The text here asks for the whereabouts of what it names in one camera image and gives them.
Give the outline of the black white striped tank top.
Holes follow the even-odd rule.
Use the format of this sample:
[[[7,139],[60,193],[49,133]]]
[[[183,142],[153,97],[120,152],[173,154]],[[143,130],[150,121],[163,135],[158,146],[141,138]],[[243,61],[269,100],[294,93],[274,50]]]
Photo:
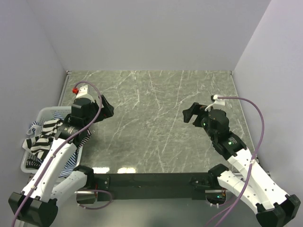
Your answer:
[[[25,139],[22,148],[27,152],[27,162],[41,164],[54,140],[58,128],[63,124],[62,119],[45,121],[42,125],[33,122],[27,132],[29,138]]]

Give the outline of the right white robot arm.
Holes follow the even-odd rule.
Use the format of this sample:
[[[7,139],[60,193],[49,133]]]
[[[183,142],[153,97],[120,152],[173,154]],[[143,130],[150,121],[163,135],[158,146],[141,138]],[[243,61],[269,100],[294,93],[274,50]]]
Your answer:
[[[214,149],[243,177],[238,178],[219,164],[208,171],[210,187],[222,187],[241,199],[256,214],[262,227],[283,227],[295,218],[301,204],[299,198],[281,189],[262,169],[246,144],[230,131],[225,111],[193,103],[182,113],[185,123],[196,115],[193,125],[205,130]]]

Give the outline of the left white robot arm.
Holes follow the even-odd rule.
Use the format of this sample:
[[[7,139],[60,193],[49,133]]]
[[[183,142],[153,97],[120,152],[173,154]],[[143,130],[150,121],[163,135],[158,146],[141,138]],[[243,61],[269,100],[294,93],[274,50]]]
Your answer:
[[[88,136],[89,127],[114,115],[114,107],[103,95],[99,95],[99,101],[97,104],[90,95],[76,97],[71,113],[58,127],[41,167],[20,193],[14,192],[9,197],[14,220],[49,227],[65,199],[79,189],[97,191],[94,171],[86,166],[77,166],[61,183],[56,184],[56,181],[70,157]]]

